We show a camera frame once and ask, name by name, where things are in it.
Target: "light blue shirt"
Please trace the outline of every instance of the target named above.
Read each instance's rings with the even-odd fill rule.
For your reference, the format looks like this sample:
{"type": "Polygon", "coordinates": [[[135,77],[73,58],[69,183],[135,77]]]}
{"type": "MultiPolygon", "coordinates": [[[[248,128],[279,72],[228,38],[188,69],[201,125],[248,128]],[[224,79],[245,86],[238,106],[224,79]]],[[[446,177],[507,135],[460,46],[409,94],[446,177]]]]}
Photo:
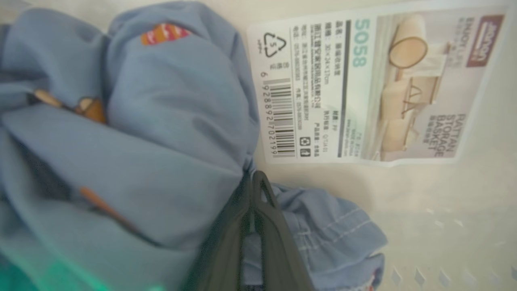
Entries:
{"type": "MultiPolygon", "coordinates": [[[[124,13],[108,35],[31,9],[2,28],[0,53],[0,253],[41,291],[177,290],[254,169],[259,118],[240,35],[199,3],[124,13]],[[149,44],[158,24],[189,32],[149,44]],[[71,109],[100,98],[108,125],[29,105],[37,89],[71,109]]],[[[386,237],[364,211],[324,190],[275,193],[318,289],[379,284],[384,258],[370,255],[386,237]]],[[[262,283],[254,234],[244,268],[245,284],[262,283]]]]}

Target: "recycling symbol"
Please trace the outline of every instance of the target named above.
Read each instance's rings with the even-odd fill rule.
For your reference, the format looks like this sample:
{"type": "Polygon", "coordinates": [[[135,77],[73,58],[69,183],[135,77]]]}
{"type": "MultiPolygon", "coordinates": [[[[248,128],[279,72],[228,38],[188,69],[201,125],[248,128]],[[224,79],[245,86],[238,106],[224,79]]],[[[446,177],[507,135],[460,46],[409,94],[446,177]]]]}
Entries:
{"type": "Polygon", "coordinates": [[[287,41],[280,36],[269,32],[264,34],[264,51],[267,57],[274,56],[277,52],[281,51],[286,44],[287,41]]]}
{"type": "Polygon", "coordinates": [[[311,138],[310,137],[300,137],[300,146],[310,146],[311,138]]]}

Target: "logo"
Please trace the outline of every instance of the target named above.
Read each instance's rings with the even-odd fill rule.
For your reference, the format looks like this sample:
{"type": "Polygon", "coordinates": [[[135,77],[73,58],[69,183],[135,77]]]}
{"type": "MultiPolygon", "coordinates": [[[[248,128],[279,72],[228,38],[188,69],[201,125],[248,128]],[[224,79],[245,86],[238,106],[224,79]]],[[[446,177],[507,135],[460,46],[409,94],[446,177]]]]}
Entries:
{"type": "Polygon", "coordinates": [[[173,41],[187,37],[192,33],[176,25],[162,23],[140,36],[140,40],[145,46],[153,46],[166,41],[173,41]]]}
{"type": "Polygon", "coordinates": [[[269,32],[264,34],[264,51],[266,52],[266,57],[274,56],[277,52],[285,48],[286,45],[287,41],[280,36],[269,32]]]}
{"type": "Polygon", "coordinates": [[[483,16],[481,18],[476,40],[468,57],[467,67],[486,66],[503,23],[503,18],[503,15],[483,16]]]}
{"type": "Polygon", "coordinates": [[[300,146],[306,147],[311,145],[310,137],[300,137],[300,146]]]}
{"type": "Polygon", "coordinates": [[[311,156],[311,149],[300,149],[300,156],[311,156]]]}

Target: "cartoon print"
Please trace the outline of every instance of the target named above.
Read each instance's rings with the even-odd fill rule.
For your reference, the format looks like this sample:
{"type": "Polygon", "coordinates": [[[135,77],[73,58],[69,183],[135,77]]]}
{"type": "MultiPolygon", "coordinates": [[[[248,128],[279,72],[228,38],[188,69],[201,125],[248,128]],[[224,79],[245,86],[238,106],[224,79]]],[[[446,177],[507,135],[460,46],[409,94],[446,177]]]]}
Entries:
{"type": "Polygon", "coordinates": [[[71,109],[45,90],[36,90],[34,92],[34,96],[41,102],[48,105],[57,108],[64,108],[93,121],[106,124],[106,115],[104,114],[104,109],[99,98],[83,97],[81,100],[79,100],[79,104],[75,108],[71,109]]]}
{"type": "Polygon", "coordinates": [[[108,203],[104,201],[104,199],[102,199],[90,188],[81,187],[79,189],[79,192],[91,204],[93,204],[98,209],[102,210],[105,214],[109,215],[111,218],[118,221],[120,224],[125,226],[130,231],[137,232],[136,228],[129,221],[127,221],[122,215],[120,215],[116,210],[114,210],[108,203]]]}
{"type": "Polygon", "coordinates": [[[162,23],[156,25],[153,30],[142,34],[140,40],[145,46],[153,46],[162,42],[184,38],[191,34],[190,31],[177,25],[162,23]]]}

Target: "stitched seam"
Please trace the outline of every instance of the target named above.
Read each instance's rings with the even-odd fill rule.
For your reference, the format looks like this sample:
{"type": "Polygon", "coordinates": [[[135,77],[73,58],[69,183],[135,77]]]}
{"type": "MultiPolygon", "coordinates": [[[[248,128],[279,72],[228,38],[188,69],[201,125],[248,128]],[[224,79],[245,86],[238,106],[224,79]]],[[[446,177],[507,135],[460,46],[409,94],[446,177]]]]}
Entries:
{"type": "MultiPolygon", "coordinates": [[[[306,246],[307,245],[307,238],[305,237],[301,237],[301,239],[303,240],[303,244],[306,246]]],[[[302,254],[305,255],[305,262],[307,262],[307,264],[309,265],[309,269],[312,271],[312,266],[311,266],[311,263],[309,261],[309,252],[303,252],[302,254]]]]}
{"type": "Polygon", "coordinates": [[[359,225],[357,225],[356,227],[354,227],[354,228],[352,228],[352,229],[350,229],[348,231],[345,231],[344,233],[342,233],[337,238],[335,238],[335,239],[333,239],[331,241],[324,241],[321,244],[315,245],[315,246],[302,246],[302,247],[298,248],[298,250],[299,251],[307,251],[307,250],[319,249],[319,248],[321,248],[322,246],[324,246],[326,244],[331,244],[331,243],[337,242],[338,240],[340,240],[343,237],[345,237],[345,236],[355,232],[356,230],[360,229],[362,226],[364,226],[365,224],[370,223],[370,222],[372,222],[372,221],[371,220],[364,221],[364,222],[360,223],[359,225]]]}
{"type": "MultiPolygon", "coordinates": [[[[345,219],[345,218],[349,217],[350,215],[354,214],[355,212],[357,212],[357,211],[359,211],[359,210],[361,210],[361,209],[360,209],[360,208],[356,208],[356,209],[354,209],[354,210],[352,210],[352,211],[348,212],[347,214],[345,214],[345,215],[342,215],[342,216],[338,217],[336,220],[334,220],[333,222],[331,222],[331,223],[327,224],[324,228],[320,229],[319,231],[323,231],[323,230],[325,230],[325,229],[327,229],[327,228],[331,227],[332,225],[334,225],[334,224],[336,224],[337,222],[339,222],[339,221],[341,221],[341,220],[343,220],[343,219],[345,219]]],[[[311,233],[312,233],[312,232],[311,232],[311,230],[309,229],[308,231],[299,232],[299,233],[297,233],[296,235],[298,235],[298,236],[307,236],[307,235],[310,235],[311,233]]]]}

